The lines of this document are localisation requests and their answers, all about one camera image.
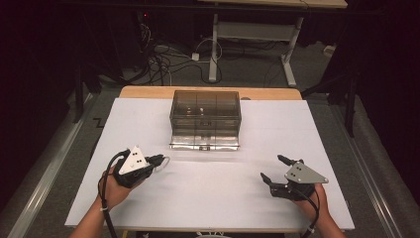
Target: table leg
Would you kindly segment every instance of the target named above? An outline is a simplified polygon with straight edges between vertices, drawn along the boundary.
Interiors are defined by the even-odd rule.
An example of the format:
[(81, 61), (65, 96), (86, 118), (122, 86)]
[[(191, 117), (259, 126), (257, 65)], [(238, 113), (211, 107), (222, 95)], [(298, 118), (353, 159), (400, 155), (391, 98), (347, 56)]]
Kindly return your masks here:
[(214, 15), (213, 20), (213, 41), (212, 41), (212, 50), (211, 50), (211, 59), (210, 59), (210, 68), (209, 68), (209, 81), (215, 82), (217, 79), (217, 26), (218, 24), (218, 15)]
[(296, 46), (297, 37), (299, 36), (300, 28), (302, 26), (303, 18), (298, 18), (292, 36), (289, 41), (289, 47), (286, 54), (281, 56), (281, 63), (283, 64), (284, 73), (286, 75), (287, 84), (289, 87), (296, 87), (296, 80), (293, 76), (293, 71), (290, 66), (290, 58)]

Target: wooden table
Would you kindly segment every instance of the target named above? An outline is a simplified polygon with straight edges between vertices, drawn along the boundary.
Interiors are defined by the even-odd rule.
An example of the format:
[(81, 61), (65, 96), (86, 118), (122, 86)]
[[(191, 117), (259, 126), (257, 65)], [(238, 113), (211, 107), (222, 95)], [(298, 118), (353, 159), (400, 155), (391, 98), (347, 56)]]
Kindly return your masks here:
[(253, 100), (301, 100), (300, 92), (294, 88), (250, 88), (250, 87), (187, 87), (187, 86), (125, 86), (122, 98), (173, 98), (175, 90), (238, 91), (241, 99)]

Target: white table surface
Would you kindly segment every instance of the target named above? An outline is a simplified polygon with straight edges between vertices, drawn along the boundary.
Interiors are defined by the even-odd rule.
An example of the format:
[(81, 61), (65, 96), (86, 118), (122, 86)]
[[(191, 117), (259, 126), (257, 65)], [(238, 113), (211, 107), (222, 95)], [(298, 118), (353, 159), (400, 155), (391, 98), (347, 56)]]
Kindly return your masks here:
[(75, 226), (97, 194), (97, 183), (118, 152), (139, 145), (169, 164), (111, 211), (116, 228), (172, 231), (296, 232), (309, 221), (291, 201), (272, 197), (260, 173), (284, 182), (284, 155), (329, 179), (324, 184), (340, 228), (354, 229), (348, 207), (306, 101), (242, 100), (241, 148), (188, 152), (169, 148), (171, 99), (117, 98), (66, 226)]

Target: cable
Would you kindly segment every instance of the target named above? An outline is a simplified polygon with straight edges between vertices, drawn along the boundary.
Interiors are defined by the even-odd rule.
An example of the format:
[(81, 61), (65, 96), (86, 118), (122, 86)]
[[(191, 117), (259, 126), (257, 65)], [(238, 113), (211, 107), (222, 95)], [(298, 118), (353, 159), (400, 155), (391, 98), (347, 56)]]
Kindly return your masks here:
[(142, 47), (142, 45), (141, 45), (140, 52), (142, 53), (143, 49), (146, 49), (149, 45), (149, 41), (151, 40), (152, 32), (151, 32), (151, 29), (149, 29), (149, 27), (146, 26), (145, 24), (141, 24), (140, 26), (144, 27), (146, 29), (145, 35), (143, 36), (143, 38), (141, 40), (141, 44), (145, 41), (146, 36), (148, 36), (148, 40), (146, 41), (146, 45), (144, 47)]
[(230, 236), (224, 236), (224, 235), (199, 235), (196, 238), (231, 238)]
[(312, 11), (311, 11), (311, 8), (309, 7), (309, 4), (307, 2), (305, 2), (304, 0), (299, 0), (299, 1), (306, 5), (305, 9), (309, 11), (309, 17), (307, 17), (307, 19), (310, 19), (312, 17)]
[[(266, 77), (268, 76), (268, 73), (271, 71), (271, 68), (272, 68), (274, 65), (276, 65), (276, 64), (281, 64), (281, 62), (275, 61), (274, 63), (272, 63), (272, 64), (269, 66), (268, 70), (266, 71), (266, 73), (265, 73), (265, 75), (264, 75), (264, 77), (263, 77), (262, 87), (265, 87)], [(275, 76), (273, 76), (273, 77), (272, 77), (272, 78), (268, 81), (268, 85), (267, 85), (266, 87), (270, 87), (272, 80), (273, 80), (275, 77), (277, 77), (277, 76), (280, 74), (280, 72), (281, 72), (281, 70), (279, 70), (279, 71), (275, 74)]]
[(310, 234), (313, 233), (315, 224), (316, 224), (316, 222), (318, 221), (318, 218), (319, 218), (319, 209), (321, 207), (321, 204), (320, 204), (320, 201), (319, 201), (319, 195), (318, 195), (318, 192), (315, 189), (314, 191), (315, 191), (315, 194), (316, 194), (317, 199), (318, 199), (318, 206), (316, 206), (315, 203), (314, 203), (314, 201), (311, 198), (309, 198), (308, 196), (306, 196), (305, 194), (303, 194), (303, 192), (301, 192), (300, 190), (295, 189), (293, 187), (291, 188), (291, 190), (294, 191), (294, 192), (296, 192), (296, 193), (298, 193), (303, 198), (305, 198), (312, 205), (312, 207), (315, 210), (315, 219), (309, 225), (309, 227), (306, 230), (306, 232), (301, 236), (301, 238), (307, 238)]
[[(153, 57), (153, 60), (150, 59), (149, 63), (151, 63), (152, 65), (157, 64), (156, 70), (153, 70), (151, 67), (151, 71), (154, 71), (155, 73), (153, 75), (150, 75), (150, 81), (149, 81), (150, 85), (153, 85), (154, 82), (159, 81), (159, 80), (161, 81), (160, 85), (163, 85), (163, 79), (168, 73), (169, 73), (170, 85), (172, 85), (172, 75), (170, 74), (170, 71), (168, 70), (169, 65), (170, 65), (170, 60), (168, 58), (162, 57), (162, 56), (160, 56), (159, 58), (157, 55), (155, 55)], [(154, 79), (155, 76), (158, 74), (160, 74), (160, 78)]]
[[(104, 173), (104, 176), (98, 182), (98, 194), (99, 194), (99, 196), (101, 198), (101, 201), (102, 201), (101, 211), (104, 214), (106, 224), (107, 224), (109, 232), (111, 233), (111, 236), (113, 238), (117, 238), (118, 236), (117, 236), (117, 233), (115, 232), (114, 225), (112, 224), (111, 216), (109, 215), (108, 203), (107, 203), (107, 200), (106, 200), (106, 197), (105, 197), (105, 195), (106, 195), (106, 184), (107, 184), (108, 176), (112, 175), (112, 174), (111, 175), (109, 174), (109, 171), (111, 170), (112, 164), (115, 162), (115, 160), (117, 160), (120, 157), (124, 157), (127, 154), (130, 154), (130, 150), (126, 150), (124, 152), (120, 152), (117, 155), (115, 155), (111, 159), (111, 161), (109, 162), (108, 167), (107, 167), (107, 169)], [(102, 180), (103, 180), (103, 183), (102, 183), (102, 192), (101, 192), (100, 183), (101, 183)]]
[(201, 78), (201, 81), (203, 81), (204, 83), (216, 84), (216, 83), (219, 83), (222, 80), (222, 70), (220, 69), (220, 67), (219, 67), (219, 65), (217, 63), (216, 63), (216, 66), (217, 66), (217, 69), (219, 70), (219, 73), (220, 73), (220, 77), (219, 77), (220, 79), (219, 80), (216, 80), (214, 82), (204, 80), (204, 77), (203, 77), (203, 69), (199, 65), (196, 65), (196, 64), (190, 64), (190, 65), (183, 66), (181, 68), (178, 68), (176, 70), (173, 70), (172, 73), (176, 73), (176, 72), (178, 72), (178, 71), (180, 71), (180, 70), (182, 70), (184, 68), (190, 67), (190, 66), (198, 67), (198, 69), (200, 69), (200, 78)]
[[(183, 52), (181, 52), (181, 51), (179, 51), (179, 50), (177, 50), (175, 48), (172, 48), (170, 46), (160, 46), (160, 45), (157, 45), (156, 47), (157, 48), (166, 48), (166, 51), (165, 52), (156, 52), (156, 53), (160, 53), (160, 54), (164, 54), (164, 55), (168, 54), (169, 56), (172, 56), (172, 57), (183, 57), (183, 58), (189, 58), (189, 59), (191, 59), (191, 57), (189, 57), (188, 55), (186, 55)], [(174, 52), (181, 53), (181, 55), (179, 55), (179, 54), (169, 54), (168, 52), (170, 50), (172, 50)]]
[(219, 49), (220, 49), (220, 55), (217, 57), (217, 60), (218, 60), (219, 58), (221, 58), (221, 57), (222, 57), (222, 46), (220, 46), (220, 44), (219, 44), (218, 42), (216, 42), (216, 41), (214, 41), (213, 39), (210, 39), (210, 38), (207, 38), (207, 39), (204, 39), (203, 41), (201, 41), (201, 42), (197, 45), (197, 48), (195, 48), (195, 53), (197, 53), (198, 48), (201, 46), (201, 44), (203, 44), (204, 42), (208, 42), (208, 41), (214, 42), (214, 43), (216, 43), (216, 44), (217, 44), (217, 46), (219, 46)]
[[(224, 59), (225, 60), (238, 60), (238, 59), (242, 58), (245, 54), (248, 54), (248, 53), (255, 53), (255, 52), (258, 52), (258, 51), (269, 51), (269, 50), (274, 49), (274, 47), (278, 43), (281, 43), (279, 41), (258, 41), (258, 42), (256, 42), (256, 41), (244, 42), (243, 40), (232, 41), (232, 40), (226, 39), (226, 38), (219, 38), (219, 40), (220, 40), (220, 43), (221, 43), (222, 46), (224, 46), (224, 43), (229, 43), (233, 47), (234, 46), (240, 46), (241, 47), (241, 49), (239, 50), (239, 49), (235, 49), (235, 48), (226, 48), (224, 46), (223, 51), (225, 52), (225, 54), (224, 54)], [(260, 45), (260, 44), (264, 44), (264, 46), (262, 46), (262, 47), (254, 46), (254, 45)], [(226, 52), (228, 52), (228, 51), (241, 52), (241, 54), (238, 57), (229, 59), (229, 58), (226, 57)]]

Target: forearm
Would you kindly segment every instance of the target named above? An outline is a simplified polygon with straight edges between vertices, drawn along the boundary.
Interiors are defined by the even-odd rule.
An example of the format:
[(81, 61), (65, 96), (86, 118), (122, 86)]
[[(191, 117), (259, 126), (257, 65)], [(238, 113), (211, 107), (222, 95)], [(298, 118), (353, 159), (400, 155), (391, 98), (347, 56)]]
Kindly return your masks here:
[(345, 238), (346, 236), (339, 228), (331, 215), (324, 215), (322, 219), (316, 223), (316, 228), (322, 238)]
[(83, 219), (76, 226), (74, 231), (69, 236), (70, 238), (95, 238), (102, 236), (102, 229), (104, 225), (104, 215), (101, 208), (100, 199), (95, 199), (90, 206)]

